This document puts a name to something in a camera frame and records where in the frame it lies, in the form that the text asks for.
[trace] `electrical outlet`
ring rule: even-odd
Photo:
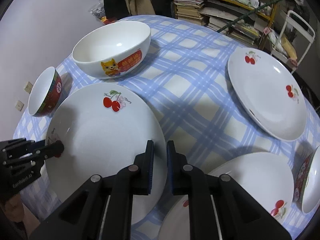
[[[17,110],[21,112],[23,107],[24,107],[24,103],[22,103],[20,100],[18,100],[18,102],[16,104]]]
[[[26,85],[26,87],[24,88],[24,90],[27,92],[27,93],[31,93],[31,90],[33,88],[33,84],[31,84],[30,82],[28,82],[28,84]]]

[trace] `blue plaid tablecloth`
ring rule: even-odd
[[[87,76],[68,57],[56,68],[63,82],[60,102],[86,85],[114,82],[147,102],[166,141],[174,140],[177,152],[203,171],[210,172],[243,154],[268,151],[286,158],[296,177],[304,158],[320,145],[320,119],[308,101],[303,135],[294,142],[279,141],[252,121],[232,88],[226,65],[231,53],[242,47],[237,41],[209,28],[162,16],[140,15],[123,20],[141,21],[151,28],[151,45],[143,62],[122,78],[100,80]],[[13,137],[44,139],[51,117],[31,117],[26,110]],[[40,220],[60,204],[49,188],[45,166],[41,178],[22,190],[21,196]],[[132,225],[132,239],[157,239],[162,221],[176,200],[166,185],[156,207]],[[295,203],[288,209],[283,226],[293,239],[315,210],[304,215]]]

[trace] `white bowl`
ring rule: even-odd
[[[320,200],[320,147],[303,162],[295,183],[294,200],[303,213],[311,212]]]
[[[62,90],[60,75],[54,67],[37,78],[28,100],[28,113],[40,117],[50,114],[57,105]]]
[[[84,36],[73,48],[72,57],[89,76],[117,78],[141,63],[149,50],[150,40],[151,29],[147,24],[116,22]]]

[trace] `metal screw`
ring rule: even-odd
[[[223,181],[229,181],[230,180],[230,176],[228,174],[222,174],[221,175],[221,180]]]
[[[139,167],[137,165],[133,164],[133,165],[130,165],[128,169],[129,169],[129,171],[137,171],[139,169]]]
[[[192,171],[193,167],[190,164],[186,164],[186,165],[183,166],[183,169],[185,171]]]
[[[90,179],[91,179],[92,182],[98,182],[100,180],[100,178],[101,177],[96,174],[96,175],[91,176]]]

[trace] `stacked books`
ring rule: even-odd
[[[204,17],[199,13],[204,6],[202,0],[174,0],[177,6],[177,17],[198,25],[205,25]]]
[[[232,26],[230,37],[249,46],[254,45],[254,41],[260,38],[260,33],[253,26],[246,23],[236,23]]]
[[[208,24],[208,28],[217,31],[219,29],[221,29],[222,27],[224,27],[226,24],[228,24],[230,21],[226,20],[226,19],[219,19],[217,17],[210,17],[209,19],[209,24]],[[224,29],[221,33],[226,34],[228,32],[228,28]]]

